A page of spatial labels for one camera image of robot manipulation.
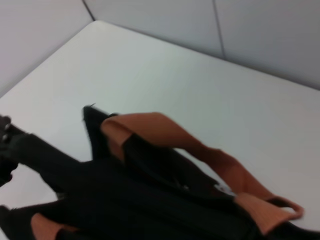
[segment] white table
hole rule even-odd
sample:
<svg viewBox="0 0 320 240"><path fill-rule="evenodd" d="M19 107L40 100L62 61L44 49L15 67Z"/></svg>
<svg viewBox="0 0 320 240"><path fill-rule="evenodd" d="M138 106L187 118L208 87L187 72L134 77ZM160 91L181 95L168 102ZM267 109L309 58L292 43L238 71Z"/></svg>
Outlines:
<svg viewBox="0 0 320 240"><path fill-rule="evenodd" d="M0 99L0 113L71 156L90 159L81 109L167 114L235 156L320 230L320 93L102 21L89 24ZM20 166L0 204L55 199Z"/></svg>

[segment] orange strap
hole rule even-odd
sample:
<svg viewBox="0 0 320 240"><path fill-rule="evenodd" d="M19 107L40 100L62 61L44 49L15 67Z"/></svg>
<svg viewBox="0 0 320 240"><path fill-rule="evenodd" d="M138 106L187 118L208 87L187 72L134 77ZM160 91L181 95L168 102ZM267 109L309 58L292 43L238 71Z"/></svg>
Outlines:
<svg viewBox="0 0 320 240"><path fill-rule="evenodd" d="M301 206L285 198L275 196L235 158L219 149L205 146L161 113L134 113L113 116L102 123L101 130L109 139L111 152L123 161L122 145L135 133L158 147L184 149L198 160L208 164L229 185L232 191L238 194L235 201L255 219L262 233L266 234L283 221L297 219L303 215L304 209ZM258 203L264 210L272 207L274 210L272 213L276 214L277 217L272 218L271 216L267 223L258 223L259 220L256 218L259 218L259 213L250 207L251 205L248 204L250 202L255 204L255 208L257 208ZM284 211L279 207L290 207L295 210L295 213Z"/></svg>
<svg viewBox="0 0 320 240"><path fill-rule="evenodd" d="M76 232L78 228L52 221L41 213L36 213L31 218L31 229L36 240L55 240L61 229Z"/></svg>

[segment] white surface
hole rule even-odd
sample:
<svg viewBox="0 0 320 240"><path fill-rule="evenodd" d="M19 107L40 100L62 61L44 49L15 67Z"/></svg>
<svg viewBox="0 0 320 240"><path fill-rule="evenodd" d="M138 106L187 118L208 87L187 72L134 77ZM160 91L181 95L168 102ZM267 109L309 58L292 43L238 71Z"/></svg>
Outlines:
<svg viewBox="0 0 320 240"><path fill-rule="evenodd" d="M81 0L0 0L0 97L90 22Z"/></svg>
<svg viewBox="0 0 320 240"><path fill-rule="evenodd" d="M319 0L216 0L226 59L320 90Z"/></svg>
<svg viewBox="0 0 320 240"><path fill-rule="evenodd" d="M83 106L165 113L304 206L297 224L320 230L319 102L311 88L96 21L2 97L0 113L82 161ZM0 188L10 207L53 199L25 167Z"/></svg>
<svg viewBox="0 0 320 240"><path fill-rule="evenodd" d="M222 58L212 0L86 0L96 20Z"/></svg>

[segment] white wall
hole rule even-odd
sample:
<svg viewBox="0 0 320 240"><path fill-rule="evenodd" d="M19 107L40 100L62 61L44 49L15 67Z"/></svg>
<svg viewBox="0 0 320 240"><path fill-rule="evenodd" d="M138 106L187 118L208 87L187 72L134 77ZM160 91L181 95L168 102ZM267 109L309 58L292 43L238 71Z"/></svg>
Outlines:
<svg viewBox="0 0 320 240"><path fill-rule="evenodd" d="M97 20L320 90L320 0L85 0Z"/></svg>
<svg viewBox="0 0 320 240"><path fill-rule="evenodd" d="M81 0L0 0L0 97L91 21Z"/></svg>
<svg viewBox="0 0 320 240"><path fill-rule="evenodd" d="M212 0L86 0L93 16L222 58Z"/></svg>
<svg viewBox="0 0 320 240"><path fill-rule="evenodd" d="M228 61L320 90L319 0L216 0Z"/></svg>

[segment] black fabric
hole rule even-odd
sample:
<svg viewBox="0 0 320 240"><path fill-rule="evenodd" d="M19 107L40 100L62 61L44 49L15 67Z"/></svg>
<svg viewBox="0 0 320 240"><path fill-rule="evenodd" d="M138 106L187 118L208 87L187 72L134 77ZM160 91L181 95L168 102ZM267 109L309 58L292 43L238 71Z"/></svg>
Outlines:
<svg viewBox="0 0 320 240"><path fill-rule="evenodd" d="M32 168L66 193L53 203L0 207L0 227L10 240L34 239L30 220L35 213L80 229L61 230L58 240L320 239L302 229L291 234L286 225L262 236L231 196L219 192L210 196L207 187L216 184L214 179L178 153L154 147L136 135L123 146L126 166L122 165L110 155L107 139L99 131L108 115L90 107L83 112L92 161L78 162L23 132L1 143L1 155Z"/></svg>
<svg viewBox="0 0 320 240"><path fill-rule="evenodd" d="M9 136L23 133L22 130L11 125L11 119L7 116L0 117L0 140L8 141ZM11 161L10 158L0 155L0 187L10 182L12 179L11 172L18 167L16 162Z"/></svg>

